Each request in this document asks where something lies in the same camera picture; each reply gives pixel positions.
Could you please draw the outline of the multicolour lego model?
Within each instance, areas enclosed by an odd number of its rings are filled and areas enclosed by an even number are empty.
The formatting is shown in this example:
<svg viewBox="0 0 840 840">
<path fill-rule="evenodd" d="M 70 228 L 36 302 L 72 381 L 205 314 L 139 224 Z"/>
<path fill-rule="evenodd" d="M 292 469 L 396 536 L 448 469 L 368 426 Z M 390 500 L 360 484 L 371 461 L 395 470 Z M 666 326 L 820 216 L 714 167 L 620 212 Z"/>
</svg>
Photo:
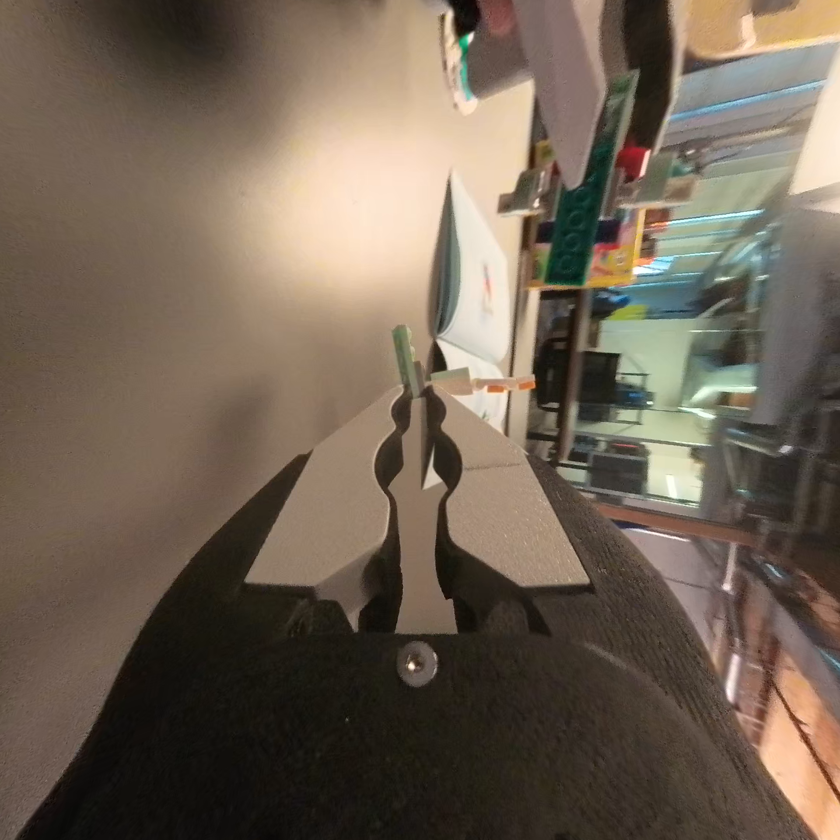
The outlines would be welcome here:
<svg viewBox="0 0 840 840">
<path fill-rule="evenodd" d="M 610 81 L 580 185 L 564 185 L 540 116 L 531 167 L 498 201 L 501 216 L 532 220 L 528 287 L 546 291 L 628 287 L 658 257 L 646 227 L 664 225 L 687 204 L 697 169 L 676 152 L 636 142 L 639 70 Z"/>
</svg>

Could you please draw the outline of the yellow lego set box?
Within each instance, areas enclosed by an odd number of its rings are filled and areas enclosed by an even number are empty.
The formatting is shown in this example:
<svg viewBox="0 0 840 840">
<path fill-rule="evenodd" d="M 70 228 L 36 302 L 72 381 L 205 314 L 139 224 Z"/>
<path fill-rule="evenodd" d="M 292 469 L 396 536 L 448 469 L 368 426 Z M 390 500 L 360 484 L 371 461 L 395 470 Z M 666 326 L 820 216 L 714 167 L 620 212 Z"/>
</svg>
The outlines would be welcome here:
<svg viewBox="0 0 840 840">
<path fill-rule="evenodd" d="M 642 257 L 647 209 L 637 200 L 649 148 L 625 141 L 612 161 L 596 161 L 583 185 L 567 190 L 552 161 L 553 195 L 533 219 L 523 257 L 525 288 L 574 291 L 634 282 Z"/>
</svg>

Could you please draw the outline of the black office chair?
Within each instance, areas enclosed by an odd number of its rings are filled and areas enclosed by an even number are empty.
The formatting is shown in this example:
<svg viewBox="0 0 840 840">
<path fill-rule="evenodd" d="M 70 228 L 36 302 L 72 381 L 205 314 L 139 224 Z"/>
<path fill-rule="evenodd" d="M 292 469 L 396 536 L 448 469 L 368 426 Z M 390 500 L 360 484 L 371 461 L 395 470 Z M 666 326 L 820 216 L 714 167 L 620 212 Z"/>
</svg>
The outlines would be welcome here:
<svg viewBox="0 0 840 840">
<path fill-rule="evenodd" d="M 536 405 L 543 411 L 556 413 L 564 395 L 576 302 L 576 295 L 566 292 L 546 293 L 539 301 L 532 372 Z"/>
</svg>

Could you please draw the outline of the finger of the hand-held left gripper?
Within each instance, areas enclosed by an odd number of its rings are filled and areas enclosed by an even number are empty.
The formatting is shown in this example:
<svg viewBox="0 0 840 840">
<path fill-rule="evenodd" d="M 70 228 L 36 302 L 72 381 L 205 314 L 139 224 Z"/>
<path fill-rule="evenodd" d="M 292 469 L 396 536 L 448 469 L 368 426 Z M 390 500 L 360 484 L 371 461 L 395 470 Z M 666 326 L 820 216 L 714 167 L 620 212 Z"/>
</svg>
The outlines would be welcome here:
<svg viewBox="0 0 840 840">
<path fill-rule="evenodd" d="M 629 134 L 637 145 L 657 151 L 675 106 L 686 50 L 686 4 L 681 1 L 625 1 L 626 61 L 638 72 Z"/>
<path fill-rule="evenodd" d="M 629 70 L 625 1 L 515 1 L 521 47 L 563 184 L 584 178 L 608 83 Z"/>
</svg>

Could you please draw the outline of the round white lego plate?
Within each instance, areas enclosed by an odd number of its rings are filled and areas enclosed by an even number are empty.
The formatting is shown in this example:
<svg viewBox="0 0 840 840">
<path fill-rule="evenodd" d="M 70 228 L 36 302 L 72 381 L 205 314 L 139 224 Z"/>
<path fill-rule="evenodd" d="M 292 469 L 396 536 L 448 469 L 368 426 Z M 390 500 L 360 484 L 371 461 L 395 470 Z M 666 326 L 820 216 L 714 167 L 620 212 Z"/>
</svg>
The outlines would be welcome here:
<svg viewBox="0 0 840 840">
<path fill-rule="evenodd" d="M 478 106 L 478 98 L 469 85 L 467 57 L 474 34 L 458 34 L 455 12 L 447 10 L 438 20 L 438 46 L 444 81 L 454 107 L 469 116 Z"/>
</svg>

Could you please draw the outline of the mint grey lego piece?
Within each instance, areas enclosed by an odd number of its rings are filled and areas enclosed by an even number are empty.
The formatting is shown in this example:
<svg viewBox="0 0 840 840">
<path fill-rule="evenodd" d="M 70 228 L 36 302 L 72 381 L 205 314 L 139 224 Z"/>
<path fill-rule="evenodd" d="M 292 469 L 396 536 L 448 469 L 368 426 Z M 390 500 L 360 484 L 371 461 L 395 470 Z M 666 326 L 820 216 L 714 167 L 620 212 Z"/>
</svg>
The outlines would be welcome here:
<svg viewBox="0 0 840 840">
<path fill-rule="evenodd" d="M 404 390 L 413 400 L 423 399 L 426 375 L 413 346 L 412 331 L 405 324 L 396 325 L 392 330 L 392 342 Z"/>
</svg>

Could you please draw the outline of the white mint orange lego figure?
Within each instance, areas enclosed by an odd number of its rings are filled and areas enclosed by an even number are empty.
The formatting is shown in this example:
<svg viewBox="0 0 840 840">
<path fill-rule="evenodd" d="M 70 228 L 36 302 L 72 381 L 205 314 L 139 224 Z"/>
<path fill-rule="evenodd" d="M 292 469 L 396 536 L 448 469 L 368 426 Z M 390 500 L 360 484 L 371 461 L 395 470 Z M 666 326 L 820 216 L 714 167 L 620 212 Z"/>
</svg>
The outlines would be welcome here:
<svg viewBox="0 0 840 840">
<path fill-rule="evenodd" d="M 429 375 L 429 381 L 452 396 L 471 396 L 478 392 L 529 392 L 537 387 L 536 378 L 532 374 L 515 377 L 475 377 L 467 367 L 433 372 Z"/>
</svg>

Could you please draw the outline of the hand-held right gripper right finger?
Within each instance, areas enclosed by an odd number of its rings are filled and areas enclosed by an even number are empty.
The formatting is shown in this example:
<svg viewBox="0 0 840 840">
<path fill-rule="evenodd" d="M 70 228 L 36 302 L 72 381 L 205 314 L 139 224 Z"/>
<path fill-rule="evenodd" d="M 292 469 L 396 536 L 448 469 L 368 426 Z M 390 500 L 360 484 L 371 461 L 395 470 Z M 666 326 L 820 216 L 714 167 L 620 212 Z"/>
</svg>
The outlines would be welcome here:
<svg viewBox="0 0 840 840">
<path fill-rule="evenodd" d="M 424 397 L 426 472 L 444 488 L 435 571 L 456 632 L 478 631 L 501 607 L 546 634 L 539 598 L 592 590 L 571 538 L 520 446 L 443 390 Z"/>
</svg>

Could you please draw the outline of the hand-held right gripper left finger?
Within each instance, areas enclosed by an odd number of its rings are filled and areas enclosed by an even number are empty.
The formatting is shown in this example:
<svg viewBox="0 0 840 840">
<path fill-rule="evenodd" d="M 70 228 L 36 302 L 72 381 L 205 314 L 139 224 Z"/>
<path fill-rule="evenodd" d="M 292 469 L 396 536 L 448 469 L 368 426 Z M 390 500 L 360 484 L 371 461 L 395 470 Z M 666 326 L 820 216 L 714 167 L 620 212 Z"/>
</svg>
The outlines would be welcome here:
<svg viewBox="0 0 840 840">
<path fill-rule="evenodd" d="M 361 631 L 396 630 L 403 598 L 396 504 L 411 398 L 386 391 L 310 453 L 246 577 L 339 603 Z"/>
</svg>

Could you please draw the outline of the open instruction booklet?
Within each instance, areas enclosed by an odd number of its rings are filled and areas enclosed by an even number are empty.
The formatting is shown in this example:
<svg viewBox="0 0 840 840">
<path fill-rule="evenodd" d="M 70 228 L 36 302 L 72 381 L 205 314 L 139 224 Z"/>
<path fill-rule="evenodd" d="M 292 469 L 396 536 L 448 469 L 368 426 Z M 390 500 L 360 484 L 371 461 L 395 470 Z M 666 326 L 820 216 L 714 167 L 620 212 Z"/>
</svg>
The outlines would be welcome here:
<svg viewBox="0 0 840 840">
<path fill-rule="evenodd" d="M 444 370 L 499 380 L 511 347 L 507 256 L 456 171 L 448 175 L 437 249 L 432 335 Z"/>
</svg>

